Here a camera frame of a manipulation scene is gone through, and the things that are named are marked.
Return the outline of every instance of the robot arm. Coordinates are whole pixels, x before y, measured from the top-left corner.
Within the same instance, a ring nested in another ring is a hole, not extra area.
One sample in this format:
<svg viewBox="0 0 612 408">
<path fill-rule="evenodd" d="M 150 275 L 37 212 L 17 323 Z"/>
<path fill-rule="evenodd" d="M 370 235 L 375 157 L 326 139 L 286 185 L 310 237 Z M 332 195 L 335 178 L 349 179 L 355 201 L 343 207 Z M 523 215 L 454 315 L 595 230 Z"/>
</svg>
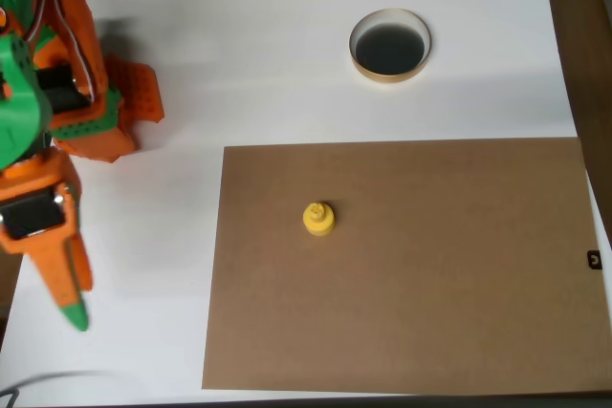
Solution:
<svg viewBox="0 0 612 408">
<path fill-rule="evenodd" d="M 113 162 L 136 150 L 131 123 L 164 117 L 157 79 L 102 57 L 85 0 L 0 0 L 0 73 L 0 248 L 28 254 L 84 331 L 93 282 L 68 153 Z"/>
</svg>

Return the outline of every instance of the yellow bottle cap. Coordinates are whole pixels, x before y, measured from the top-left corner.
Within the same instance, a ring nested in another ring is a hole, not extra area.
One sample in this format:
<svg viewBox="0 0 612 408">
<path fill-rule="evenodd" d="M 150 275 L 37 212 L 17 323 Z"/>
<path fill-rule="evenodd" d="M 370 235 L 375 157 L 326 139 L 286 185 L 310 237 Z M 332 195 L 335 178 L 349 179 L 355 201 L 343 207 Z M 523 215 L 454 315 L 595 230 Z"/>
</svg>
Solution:
<svg viewBox="0 0 612 408">
<path fill-rule="evenodd" d="M 323 236 L 334 229 L 334 211 L 326 203 L 308 204 L 303 215 L 306 229 L 316 236 Z"/>
</svg>

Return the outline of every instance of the cardboard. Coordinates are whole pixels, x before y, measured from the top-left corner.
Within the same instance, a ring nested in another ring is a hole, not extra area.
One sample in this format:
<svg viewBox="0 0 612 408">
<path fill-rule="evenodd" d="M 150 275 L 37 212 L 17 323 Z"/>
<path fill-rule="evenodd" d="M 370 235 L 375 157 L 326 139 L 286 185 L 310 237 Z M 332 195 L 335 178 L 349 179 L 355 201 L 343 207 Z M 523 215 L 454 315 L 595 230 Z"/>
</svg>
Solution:
<svg viewBox="0 0 612 408">
<path fill-rule="evenodd" d="M 612 389 L 596 248 L 578 139 L 226 148 L 203 387 Z"/>
</svg>

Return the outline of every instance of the green robot part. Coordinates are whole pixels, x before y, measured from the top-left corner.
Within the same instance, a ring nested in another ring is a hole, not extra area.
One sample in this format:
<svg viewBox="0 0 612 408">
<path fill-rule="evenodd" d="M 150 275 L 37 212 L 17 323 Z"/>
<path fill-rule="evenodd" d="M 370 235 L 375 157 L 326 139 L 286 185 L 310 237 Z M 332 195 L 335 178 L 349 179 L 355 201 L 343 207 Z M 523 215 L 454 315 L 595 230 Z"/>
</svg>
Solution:
<svg viewBox="0 0 612 408">
<path fill-rule="evenodd" d="M 38 86 L 28 45 L 14 32 L 0 37 L 0 75 L 10 88 L 0 97 L 0 169 L 4 169 L 41 138 L 53 113 Z"/>
</svg>

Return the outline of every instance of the white surface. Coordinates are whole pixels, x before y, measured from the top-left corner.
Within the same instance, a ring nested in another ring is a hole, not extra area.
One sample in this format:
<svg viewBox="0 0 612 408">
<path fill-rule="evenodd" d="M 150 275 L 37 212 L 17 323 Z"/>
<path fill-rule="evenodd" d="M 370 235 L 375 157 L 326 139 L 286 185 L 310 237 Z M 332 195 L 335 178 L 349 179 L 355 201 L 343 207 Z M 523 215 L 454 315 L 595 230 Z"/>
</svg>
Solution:
<svg viewBox="0 0 612 408">
<path fill-rule="evenodd" d="M 19 405 L 300 397 L 200 389 L 226 145 L 576 134 L 548 0 L 89 2 L 99 32 L 129 35 L 156 69 L 165 119 L 140 125 L 137 155 L 75 160 L 92 328 L 64 320 L 26 260 L 0 388 L 101 373 L 26 388 Z M 348 51 L 357 22 L 387 7 L 421 15 L 434 42 L 424 70 L 392 86 Z"/>
</svg>

